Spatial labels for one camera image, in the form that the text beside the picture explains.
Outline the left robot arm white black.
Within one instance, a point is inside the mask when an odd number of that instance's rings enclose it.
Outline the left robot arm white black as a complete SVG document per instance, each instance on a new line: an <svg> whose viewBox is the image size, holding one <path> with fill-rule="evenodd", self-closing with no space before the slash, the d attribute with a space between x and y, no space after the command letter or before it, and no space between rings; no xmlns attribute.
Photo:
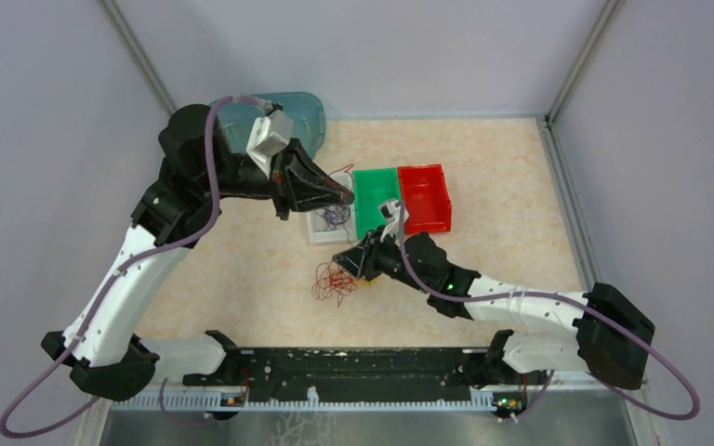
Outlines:
<svg viewBox="0 0 714 446"><path fill-rule="evenodd" d="M353 202L353 192L293 136L279 103L248 103L261 115L242 153L220 130L219 105L192 104L170 116L158 136L164 153L158 178L134 209L108 274L73 323L43 338L42 349L69 368L86 394L124 401L156 383L240 384L241 351L220 331L171 340L136 334L160 286L213 228L224 198L269 201L280 219Z"/></svg>

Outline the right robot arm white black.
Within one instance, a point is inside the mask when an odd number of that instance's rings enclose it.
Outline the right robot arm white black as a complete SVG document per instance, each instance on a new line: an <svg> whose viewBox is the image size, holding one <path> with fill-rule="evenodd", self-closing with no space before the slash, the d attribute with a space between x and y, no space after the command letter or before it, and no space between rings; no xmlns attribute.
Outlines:
<svg viewBox="0 0 714 446"><path fill-rule="evenodd" d="M385 275L423 292L446 317L498 323L486 358L498 383L572 371L621 389L641 387L655 325L611 284L555 293L501 282L451 262L427 233L398 242L370 231L332 260L357 279Z"/></svg>

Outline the white plastic bin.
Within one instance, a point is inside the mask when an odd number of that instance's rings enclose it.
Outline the white plastic bin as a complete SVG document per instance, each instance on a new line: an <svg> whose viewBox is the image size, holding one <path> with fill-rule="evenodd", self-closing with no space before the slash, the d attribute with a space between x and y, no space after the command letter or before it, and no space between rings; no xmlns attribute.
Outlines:
<svg viewBox="0 0 714 446"><path fill-rule="evenodd" d="M355 211L351 205L335 205L306 214L310 243L354 243Z"/></svg>

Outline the green plastic bin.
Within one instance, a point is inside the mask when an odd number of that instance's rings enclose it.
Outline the green plastic bin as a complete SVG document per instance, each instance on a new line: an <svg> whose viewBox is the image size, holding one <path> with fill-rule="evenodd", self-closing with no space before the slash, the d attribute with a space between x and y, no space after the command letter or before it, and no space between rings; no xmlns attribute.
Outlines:
<svg viewBox="0 0 714 446"><path fill-rule="evenodd" d="M353 223L356 237L362 239L369 230L385 224L379 206L388 199L401 199L396 167L355 170Z"/></svg>

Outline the teal transparent plastic tub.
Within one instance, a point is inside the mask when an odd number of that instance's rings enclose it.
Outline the teal transparent plastic tub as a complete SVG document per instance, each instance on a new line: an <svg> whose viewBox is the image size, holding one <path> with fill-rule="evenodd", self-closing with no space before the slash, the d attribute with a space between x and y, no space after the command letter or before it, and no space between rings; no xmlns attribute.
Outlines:
<svg viewBox="0 0 714 446"><path fill-rule="evenodd" d="M294 121L292 137L297 138L305 152L314 158L324 145L327 120L323 103L308 92L254 94L255 98L279 103L284 113ZM223 136L234 153L246 153L249 132L261 111L246 103L233 102L218 112L218 123Z"/></svg>

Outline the red plastic bin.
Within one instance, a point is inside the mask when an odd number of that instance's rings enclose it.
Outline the red plastic bin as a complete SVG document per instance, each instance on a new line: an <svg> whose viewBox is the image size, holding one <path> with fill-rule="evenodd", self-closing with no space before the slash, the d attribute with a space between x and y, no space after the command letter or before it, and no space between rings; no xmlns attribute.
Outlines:
<svg viewBox="0 0 714 446"><path fill-rule="evenodd" d="M408 218L407 235L445 233L452 228L452 202L440 164L404 165L398 168L401 193Z"/></svg>

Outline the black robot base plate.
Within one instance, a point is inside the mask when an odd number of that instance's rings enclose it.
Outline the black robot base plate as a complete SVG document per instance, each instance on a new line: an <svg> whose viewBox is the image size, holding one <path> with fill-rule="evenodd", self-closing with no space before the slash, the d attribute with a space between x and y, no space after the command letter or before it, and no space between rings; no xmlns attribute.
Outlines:
<svg viewBox="0 0 714 446"><path fill-rule="evenodd" d="M519 386L522 376L484 348L242 348L187 387L233 386L250 402L466 401L472 390Z"/></svg>

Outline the left aluminium frame post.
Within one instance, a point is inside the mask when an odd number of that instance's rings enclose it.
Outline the left aluminium frame post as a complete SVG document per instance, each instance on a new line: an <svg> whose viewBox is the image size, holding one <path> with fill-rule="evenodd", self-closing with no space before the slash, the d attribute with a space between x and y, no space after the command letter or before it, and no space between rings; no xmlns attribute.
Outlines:
<svg viewBox="0 0 714 446"><path fill-rule="evenodd" d="M168 116L173 114L178 109L177 103L169 93L165 82L152 63L149 53L141 43L125 12L119 5L119 2L114 0L97 0L96 3L112 25L123 48L138 68L145 84L150 89L158 105Z"/></svg>

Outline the aluminium frame post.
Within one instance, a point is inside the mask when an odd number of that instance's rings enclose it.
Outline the aluminium frame post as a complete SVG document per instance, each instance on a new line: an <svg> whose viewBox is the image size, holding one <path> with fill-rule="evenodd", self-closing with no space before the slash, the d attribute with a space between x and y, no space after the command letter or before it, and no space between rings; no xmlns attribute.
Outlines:
<svg viewBox="0 0 714 446"><path fill-rule="evenodd" d="M173 114L178 109L177 103L169 93L165 82L152 63L149 53L141 43L125 12L119 5L119 2L114 0L97 0L96 3L112 25L123 48L138 68L145 84L150 89L158 105L168 116Z"/></svg>
<svg viewBox="0 0 714 446"><path fill-rule="evenodd" d="M565 107L575 93L581 79L586 74L605 35L608 33L624 4L624 0L607 0L603 2L601 11L591 27L586 41L579 49L576 59L546 115L546 122L549 127L553 128L561 118Z"/></svg>

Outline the right aluminium frame post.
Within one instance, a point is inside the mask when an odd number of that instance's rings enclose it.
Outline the right aluminium frame post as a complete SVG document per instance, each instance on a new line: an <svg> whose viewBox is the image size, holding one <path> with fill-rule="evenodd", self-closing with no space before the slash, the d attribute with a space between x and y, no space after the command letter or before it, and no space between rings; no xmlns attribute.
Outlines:
<svg viewBox="0 0 714 446"><path fill-rule="evenodd" d="M624 4L624 0L607 0L603 2L601 11L591 27L586 41L579 49L576 59L546 115L546 122L549 127L553 128L561 118L565 107L575 93L581 79L586 74L605 35L608 33Z"/></svg>

